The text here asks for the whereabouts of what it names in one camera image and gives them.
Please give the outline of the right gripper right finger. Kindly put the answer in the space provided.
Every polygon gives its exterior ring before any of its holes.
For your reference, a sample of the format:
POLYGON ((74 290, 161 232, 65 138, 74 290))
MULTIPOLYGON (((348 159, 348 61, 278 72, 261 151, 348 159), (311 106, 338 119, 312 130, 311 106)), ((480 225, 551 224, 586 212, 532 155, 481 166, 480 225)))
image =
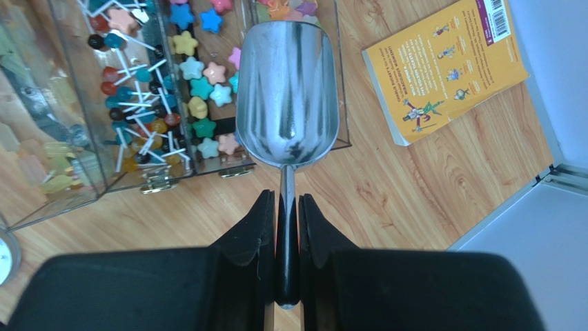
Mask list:
POLYGON ((300 196, 300 301, 303 330, 339 330, 337 270, 332 255, 357 246, 320 210, 310 194, 300 196))

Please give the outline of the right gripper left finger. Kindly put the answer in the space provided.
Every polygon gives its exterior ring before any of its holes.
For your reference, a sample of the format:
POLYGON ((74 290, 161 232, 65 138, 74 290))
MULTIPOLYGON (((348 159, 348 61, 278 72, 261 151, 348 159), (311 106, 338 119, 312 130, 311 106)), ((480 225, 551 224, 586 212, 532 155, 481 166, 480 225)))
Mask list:
POLYGON ((274 326, 275 193, 262 191, 248 213, 213 244, 220 251, 211 330, 274 326))

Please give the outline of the silver round jar lid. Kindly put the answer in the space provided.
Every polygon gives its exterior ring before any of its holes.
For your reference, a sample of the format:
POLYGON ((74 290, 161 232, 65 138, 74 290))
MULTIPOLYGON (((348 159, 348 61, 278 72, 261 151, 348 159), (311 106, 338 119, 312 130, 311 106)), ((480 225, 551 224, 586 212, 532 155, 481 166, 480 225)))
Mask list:
POLYGON ((17 238, 1 229, 1 285, 5 285, 17 273, 21 263, 21 247, 17 238))

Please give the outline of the clear compartment candy box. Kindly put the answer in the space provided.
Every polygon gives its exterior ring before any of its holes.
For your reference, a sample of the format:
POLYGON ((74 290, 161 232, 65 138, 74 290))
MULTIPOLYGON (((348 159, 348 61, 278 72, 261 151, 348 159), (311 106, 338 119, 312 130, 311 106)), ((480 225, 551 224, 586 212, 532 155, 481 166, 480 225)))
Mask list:
POLYGON ((252 172, 233 142, 240 48, 268 21, 341 51, 335 1, 2 1, 1 229, 252 172))

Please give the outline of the silver metal scoop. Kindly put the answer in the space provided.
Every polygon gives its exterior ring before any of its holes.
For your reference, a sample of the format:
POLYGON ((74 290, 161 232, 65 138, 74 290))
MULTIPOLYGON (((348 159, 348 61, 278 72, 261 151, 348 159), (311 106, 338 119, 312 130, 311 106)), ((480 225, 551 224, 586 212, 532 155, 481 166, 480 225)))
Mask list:
POLYGON ((236 129, 254 160, 280 172, 274 300, 291 309, 300 300, 295 173, 324 158, 340 129, 335 55, 322 28, 268 21, 247 32, 236 129))

